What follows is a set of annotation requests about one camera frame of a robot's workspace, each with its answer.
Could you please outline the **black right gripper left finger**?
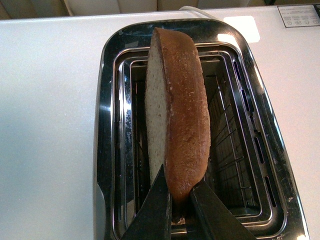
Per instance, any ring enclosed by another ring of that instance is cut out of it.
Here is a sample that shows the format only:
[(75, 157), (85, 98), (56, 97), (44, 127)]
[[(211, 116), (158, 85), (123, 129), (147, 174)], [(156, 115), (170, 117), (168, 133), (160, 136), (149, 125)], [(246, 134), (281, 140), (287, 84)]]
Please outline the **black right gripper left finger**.
[(172, 197), (162, 165), (140, 210), (121, 239), (170, 240), (171, 221)]

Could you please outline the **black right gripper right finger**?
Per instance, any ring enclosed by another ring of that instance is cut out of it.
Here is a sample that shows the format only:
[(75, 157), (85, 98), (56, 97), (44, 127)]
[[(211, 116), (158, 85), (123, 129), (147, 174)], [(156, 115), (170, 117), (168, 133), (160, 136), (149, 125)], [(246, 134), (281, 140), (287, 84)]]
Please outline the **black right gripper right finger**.
[(190, 191), (190, 200), (207, 240), (256, 239), (203, 179)]

